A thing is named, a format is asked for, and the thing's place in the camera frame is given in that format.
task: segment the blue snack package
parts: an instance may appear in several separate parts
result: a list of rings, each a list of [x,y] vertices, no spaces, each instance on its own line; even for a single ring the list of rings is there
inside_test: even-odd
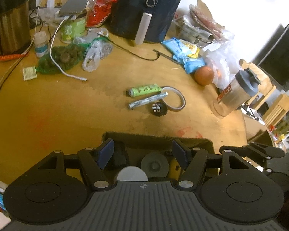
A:
[[[173,59],[173,60],[176,60],[176,61],[178,61],[179,63],[181,63],[182,65],[184,65],[184,61],[183,61],[182,58],[178,58],[178,57],[176,57],[176,55],[173,55],[172,59]]]
[[[202,58],[189,58],[189,57],[183,57],[184,61],[184,69],[187,74],[195,72],[200,67],[203,67],[206,65],[204,60]]]
[[[163,41],[162,45],[169,49],[177,58],[182,58],[192,53],[188,47],[186,47],[175,37]]]

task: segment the gray ribbed panel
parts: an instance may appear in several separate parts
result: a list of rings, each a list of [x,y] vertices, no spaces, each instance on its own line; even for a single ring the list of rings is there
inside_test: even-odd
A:
[[[170,182],[118,182],[93,194],[87,206],[61,223],[34,226],[13,221],[3,231],[282,231],[274,221],[236,225],[209,214],[192,192]]]

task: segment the yellow snack package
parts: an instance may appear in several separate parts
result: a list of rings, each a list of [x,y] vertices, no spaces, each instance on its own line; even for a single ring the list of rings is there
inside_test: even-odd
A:
[[[192,44],[188,41],[180,40],[180,42],[183,43],[186,47],[188,47],[192,52],[191,54],[188,55],[188,57],[198,58],[200,48],[198,48],[195,44]]]

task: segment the tape ring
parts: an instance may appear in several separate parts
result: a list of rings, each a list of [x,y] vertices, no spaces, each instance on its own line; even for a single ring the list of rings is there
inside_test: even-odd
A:
[[[178,112],[178,111],[181,111],[182,109],[185,108],[186,101],[185,101],[185,98],[184,98],[183,94],[182,94],[179,90],[177,90],[177,89],[175,89],[175,88],[173,88],[173,87],[165,86],[165,87],[162,87],[161,93],[162,93],[162,91],[164,91],[164,90],[171,90],[171,91],[173,91],[174,93],[176,93],[176,94],[180,97],[181,102],[182,102],[182,106],[179,107],[179,108],[176,108],[176,107],[171,107],[168,103],[166,103],[165,100],[164,100],[164,98],[161,99],[162,102],[167,106],[167,108],[168,108],[169,110],[174,111],[174,112]]]

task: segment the air fryer knob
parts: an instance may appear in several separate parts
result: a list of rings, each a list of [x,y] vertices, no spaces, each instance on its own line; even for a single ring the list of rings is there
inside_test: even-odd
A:
[[[147,0],[145,3],[149,8],[152,8],[156,5],[157,2],[156,0]]]

